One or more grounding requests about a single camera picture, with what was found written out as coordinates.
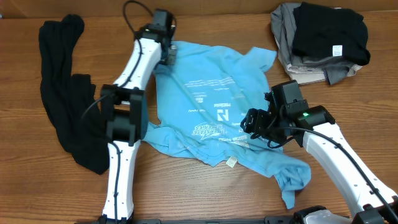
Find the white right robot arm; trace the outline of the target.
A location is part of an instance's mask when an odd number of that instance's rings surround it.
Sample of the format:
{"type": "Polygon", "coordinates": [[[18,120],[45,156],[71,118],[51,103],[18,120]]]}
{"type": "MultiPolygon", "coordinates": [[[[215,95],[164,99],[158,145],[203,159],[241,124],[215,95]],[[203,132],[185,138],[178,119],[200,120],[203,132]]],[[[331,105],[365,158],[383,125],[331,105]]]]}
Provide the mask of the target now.
{"type": "Polygon", "coordinates": [[[320,163],[351,212],[342,217],[317,205],[292,216],[267,217],[265,223],[397,223],[397,194],[355,153],[323,106],[309,107],[297,81],[273,86],[264,98],[268,110],[248,110],[240,124],[243,131],[280,146],[296,140],[320,163]]]}

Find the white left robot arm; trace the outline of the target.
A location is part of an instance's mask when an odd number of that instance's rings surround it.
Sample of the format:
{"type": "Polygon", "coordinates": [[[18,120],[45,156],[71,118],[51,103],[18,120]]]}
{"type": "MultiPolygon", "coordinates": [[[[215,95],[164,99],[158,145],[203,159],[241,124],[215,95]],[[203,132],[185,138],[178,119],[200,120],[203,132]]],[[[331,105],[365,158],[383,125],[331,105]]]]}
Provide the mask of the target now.
{"type": "Polygon", "coordinates": [[[177,21],[157,9],[152,22],[134,34],[134,49],[122,74],[101,89],[101,112],[108,140],[108,190],[98,223],[131,223],[134,212],[132,187],[138,149],[148,127],[145,89],[156,66],[173,64],[177,48],[172,44],[177,21]]]}

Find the light blue printed t-shirt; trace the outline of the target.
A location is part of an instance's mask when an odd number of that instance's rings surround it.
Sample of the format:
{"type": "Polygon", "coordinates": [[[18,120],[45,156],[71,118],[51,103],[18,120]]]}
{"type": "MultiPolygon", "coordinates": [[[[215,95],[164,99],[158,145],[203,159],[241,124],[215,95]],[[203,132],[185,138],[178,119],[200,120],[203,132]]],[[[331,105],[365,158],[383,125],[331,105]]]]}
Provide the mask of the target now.
{"type": "Polygon", "coordinates": [[[154,70],[159,124],[145,136],[159,152],[198,159],[210,166],[230,158],[263,176],[274,177],[287,208],[311,179],[307,163],[281,147],[251,139],[240,127],[249,109],[266,110],[266,72],[276,52],[253,47],[241,54],[223,46],[178,41],[173,65],[154,70]]]}

